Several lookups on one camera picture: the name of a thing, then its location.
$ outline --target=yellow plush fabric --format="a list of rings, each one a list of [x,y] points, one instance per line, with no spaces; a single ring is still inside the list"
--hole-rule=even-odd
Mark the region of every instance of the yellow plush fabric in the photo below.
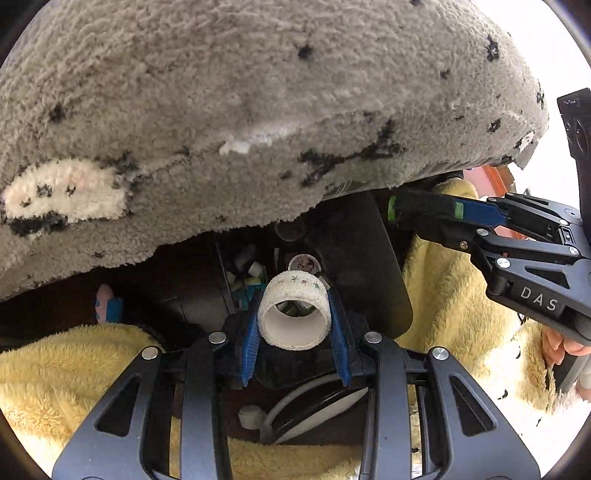
[[[475,198],[472,185],[450,180],[437,191]],[[546,389],[540,327],[520,326],[515,312],[488,300],[469,256],[415,238],[404,267],[414,309],[411,329],[397,341],[426,352],[451,350],[527,438],[554,400]],[[31,456],[48,473],[64,445],[131,360],[154,341],[127,325],[77,327],[0,355],[0,408]],[[420,446],[411,415],[413,446]],[[178,476],[179,422],[171,434],[171,474]],[[347,446],[261,446],[229,440],[236,480],[349,480],[361,450]],[[414,456],[414,463],[420,454]]]

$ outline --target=metal screw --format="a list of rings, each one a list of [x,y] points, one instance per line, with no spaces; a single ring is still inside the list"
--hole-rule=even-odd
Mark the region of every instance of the metal screw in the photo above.
[[[380,343],[382,341],[382,334],[379,332],[367,332],[363,338],[368,343]]]
[[[449,358],[449,352],[442,346],[436,346],[431,352],[433,358],[437,360],[447,360]]]
[[[219,345],[226,341],[228,337],[224,332],[213,332],[209,334],[209,343],[213,343],[214,345]]]
[[[154,360],[158,356],[158,349],[155,346],[149,346],[142,350],[144,360]]]
[[[509,268],[511,266],[511,262],[509,262],[505,257],[497,258],[496,264],[501,268]]]

